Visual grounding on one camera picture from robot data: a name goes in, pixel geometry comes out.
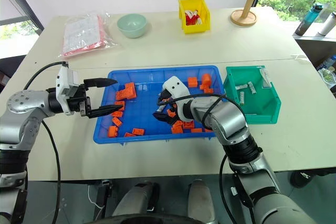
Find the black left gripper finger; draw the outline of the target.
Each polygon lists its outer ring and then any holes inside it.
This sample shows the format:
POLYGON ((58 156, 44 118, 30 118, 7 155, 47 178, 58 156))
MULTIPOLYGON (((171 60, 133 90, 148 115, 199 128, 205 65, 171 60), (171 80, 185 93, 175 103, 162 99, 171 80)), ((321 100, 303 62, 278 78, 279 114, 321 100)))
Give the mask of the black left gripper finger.
POLYGON ((110 78, 92 78, 83 80, 83 84, 86 89, 89 89, 91 87, 104 88, 116 83, 118 83, 117 80, 113 80, 110 78))
POLYGON ((122 105, 105 105, 105 106, 100 106, 98 109, 88 109, 86 112, 86 116, 88 118, 98 118, 101 116, 106 116, 108 114, 111 114, 115 111, 118 111, 121 109, 123 106, 122 105))

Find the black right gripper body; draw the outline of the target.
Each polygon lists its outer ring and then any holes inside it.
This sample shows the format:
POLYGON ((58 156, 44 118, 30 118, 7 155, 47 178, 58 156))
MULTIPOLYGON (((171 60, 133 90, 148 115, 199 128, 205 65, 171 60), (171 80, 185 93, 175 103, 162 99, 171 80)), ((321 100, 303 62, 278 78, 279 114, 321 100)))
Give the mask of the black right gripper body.
POLYGON ((176 112, 177 105, 175 103, 171 103, 172 100, 173 98, 171 93, 168 90, 163 90, 163 102, 167 102, 167 104, 163 106, 163 109, 176 112))

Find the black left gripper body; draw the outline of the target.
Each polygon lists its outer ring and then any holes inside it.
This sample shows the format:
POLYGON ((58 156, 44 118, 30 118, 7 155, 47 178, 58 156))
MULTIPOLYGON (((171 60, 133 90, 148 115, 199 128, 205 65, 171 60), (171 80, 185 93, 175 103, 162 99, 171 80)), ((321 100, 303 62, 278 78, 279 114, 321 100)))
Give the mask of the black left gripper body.
POLYGON ((81 116, 91 116, 91 102, 86 91, 88 91, 88 87, 81 84, 73 97, 67 100, 71 112, 79 112, 81 116))

